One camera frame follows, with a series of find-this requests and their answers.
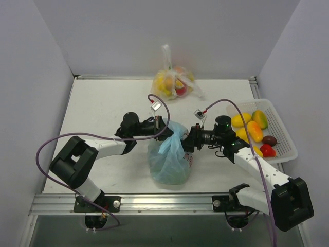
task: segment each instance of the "blue plastic bag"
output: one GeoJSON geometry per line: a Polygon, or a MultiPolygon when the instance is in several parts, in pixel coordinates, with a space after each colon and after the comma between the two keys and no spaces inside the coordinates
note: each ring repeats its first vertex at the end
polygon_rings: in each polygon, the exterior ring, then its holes
{"type": "Polygon", "coordinates": [[[151,140],[148,146],[148,160],[154,180],[163,184],[183,184],[191,172],[193,157],[185,153],[180,140],[187,134],[187,129],[170,121],[168,128],[174,134],[162,144],[151,140]]]}

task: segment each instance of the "screw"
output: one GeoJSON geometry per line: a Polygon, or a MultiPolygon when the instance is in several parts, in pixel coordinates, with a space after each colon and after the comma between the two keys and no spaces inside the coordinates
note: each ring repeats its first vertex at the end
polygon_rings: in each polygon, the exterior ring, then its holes
{"type": "Polygon", "coordinates": [[[221,202],[219,200],[214,200],[213,203],[214,207],[219,207],[221,205],[221,202]]]}
{"type": "Polygon", "coordinates": [[[114,207],[114,208],[118,208],[118,207],[120,207],[120,202],[119,202],[118,200],[115,200],[115,201],[113,202],[113,207],[114,207]]]}

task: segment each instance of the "red fruit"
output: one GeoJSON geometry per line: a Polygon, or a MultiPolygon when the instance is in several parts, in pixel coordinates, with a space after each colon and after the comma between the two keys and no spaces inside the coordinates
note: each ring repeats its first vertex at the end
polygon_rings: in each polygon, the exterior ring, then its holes
{"type": "Polygon", "coordinates": [[[263,153],[264,158],[277,156],[276,151],[269,144],[261,146],[260,151],[263,153]]]}

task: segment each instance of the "bag of fruit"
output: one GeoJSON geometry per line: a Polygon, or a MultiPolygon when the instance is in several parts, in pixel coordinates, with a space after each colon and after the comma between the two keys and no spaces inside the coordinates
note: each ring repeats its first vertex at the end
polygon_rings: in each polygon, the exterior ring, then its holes
{"type": "Polygon", "coordinates": [[[156,74],[151,93],[162,99],[174,99],[194,91],[202,97],[204,92],[195,84],[192,72],[180,66],[172,67],[169,45],[162,46],[162,52],[163,69],[156,74]]]}

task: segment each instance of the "clear plastic bag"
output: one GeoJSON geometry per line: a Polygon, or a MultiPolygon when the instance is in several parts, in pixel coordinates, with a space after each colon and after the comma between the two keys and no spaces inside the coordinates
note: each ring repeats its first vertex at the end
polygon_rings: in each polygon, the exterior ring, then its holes
{"type": "Polygon", "coordinates": [[[195,84],[192,72],[180,66],[172,67],[169,45],[162,46],[162,52],[164,68],[156,74],[151,93],[162,99],[174,99],[193,91],[197,96],[202,97],[204,92],[195,84]]]}
{"type": "Polygon", "coordinates": [[[183,184],[191,172],[193,156],[185,153],[181,139],[188,130],[181,124],[170,121],[168,128],[174,134],[162,144],[151,140],[148,146],[150,172],[154,180],[163,184],[183,184]]]}

